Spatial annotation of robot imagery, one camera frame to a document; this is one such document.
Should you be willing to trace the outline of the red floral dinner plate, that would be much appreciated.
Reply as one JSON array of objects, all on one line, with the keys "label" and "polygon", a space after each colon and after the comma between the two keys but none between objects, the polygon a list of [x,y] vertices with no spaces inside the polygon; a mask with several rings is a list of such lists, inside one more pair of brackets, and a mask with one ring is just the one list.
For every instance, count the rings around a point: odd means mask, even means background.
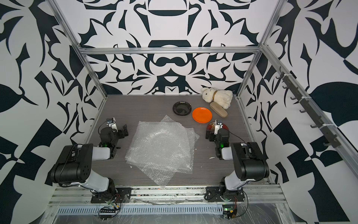
[{"label": "red floral dinner plate", "polygon": [[[214,122],[211,122],[207,125],[207,128],[206,130],[214,130]],[[222,129],[225,129],[225,130],[228,130],[229,131],[229,128],[223,123],[223,127]]]}]

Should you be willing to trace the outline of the orange bubble plate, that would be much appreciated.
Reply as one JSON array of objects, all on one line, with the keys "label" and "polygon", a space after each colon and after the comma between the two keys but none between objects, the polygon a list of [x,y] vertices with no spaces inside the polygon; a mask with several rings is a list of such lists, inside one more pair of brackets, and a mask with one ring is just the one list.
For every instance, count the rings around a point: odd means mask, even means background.
[{"label": "orange bubble plate", "polygon": [[192,118],[200,124],[206,124],[212,120],[213,115],[209,109],[198,107],[192,111]]}]

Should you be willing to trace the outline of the clear bubble wrap sheet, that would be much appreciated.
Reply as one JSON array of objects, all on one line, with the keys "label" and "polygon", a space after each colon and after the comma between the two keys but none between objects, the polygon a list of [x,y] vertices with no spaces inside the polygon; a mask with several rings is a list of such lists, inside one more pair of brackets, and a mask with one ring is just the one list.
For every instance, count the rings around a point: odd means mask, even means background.
[{"label": "clear bubble wrap sheet", "polygon": [[125,159],[146,168],[186,168],[191,160],[187,130],[178,122],[140,121]]},{"label": "clear bubble wrap sheet", "polygon": [[141,170],[157,185],[166,186],[183,162],[181,124],[165,116],[160,122],[143,122],[144,141]]},{"label": "clear bubble wrap sheet", "polygon": [[177,169],[177,172],[184,173],[184,174],[192,174],[193,173],[193,166],[194,166],[194,151],[195,151],[195,144],[200,138],[200,136],[194,131],[194,128],[185,128],[189,143],[189,155],[186,155],[184,162],[181,166]]}]

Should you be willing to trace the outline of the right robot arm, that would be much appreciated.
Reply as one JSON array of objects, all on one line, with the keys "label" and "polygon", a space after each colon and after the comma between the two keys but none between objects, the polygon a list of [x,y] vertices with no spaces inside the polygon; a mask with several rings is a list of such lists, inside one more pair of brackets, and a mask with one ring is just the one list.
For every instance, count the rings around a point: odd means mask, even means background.
[{"label": "right robot arm", "polygon": [[256,142],[229,143],[230,132],[221,128],[206,131],[206,139],[215,143],[215,153],[220,160],[233,161],[234,171],[220,183],[222,194],[239,191],[249,182],[259,182],[269,176],[269,166]]}]

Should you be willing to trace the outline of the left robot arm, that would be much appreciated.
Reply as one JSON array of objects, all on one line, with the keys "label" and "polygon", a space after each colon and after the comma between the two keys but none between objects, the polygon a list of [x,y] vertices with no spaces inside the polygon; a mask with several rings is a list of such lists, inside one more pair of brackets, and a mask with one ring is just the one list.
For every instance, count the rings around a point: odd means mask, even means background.
[{"label": "left robot arm", "polygon": [[100,194],[116,194],[112,179],[101,176],[92,169],[93,161],[113,159],[117,153],[117,143],[129,135],[127,125],[114,128],[114,123],[99,132],[100,144],[75,144],[65,146],[49,173],[50,180],[60,187],[79,186]]}]

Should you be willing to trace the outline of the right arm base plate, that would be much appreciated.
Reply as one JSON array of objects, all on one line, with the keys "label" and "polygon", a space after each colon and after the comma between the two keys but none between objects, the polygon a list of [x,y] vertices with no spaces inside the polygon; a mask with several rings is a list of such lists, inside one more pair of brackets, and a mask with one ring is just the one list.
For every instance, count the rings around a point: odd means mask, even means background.
[{"label": "right arm base plate", "polygon": [[206,187],[204,199],[208,202],[243,202],[243,190],[227,190],[225,186]]}]

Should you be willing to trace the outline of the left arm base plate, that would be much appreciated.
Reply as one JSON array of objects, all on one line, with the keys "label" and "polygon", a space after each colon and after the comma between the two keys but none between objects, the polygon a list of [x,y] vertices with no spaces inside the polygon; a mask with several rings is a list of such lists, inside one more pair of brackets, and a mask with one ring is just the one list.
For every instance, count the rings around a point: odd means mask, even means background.
[{"label": "left arm base plate", "polygon": [[127,203],[131,198],[132,188],[115,188],[114,191],[108,190],[100,193],[93,193],[90,203]]}]

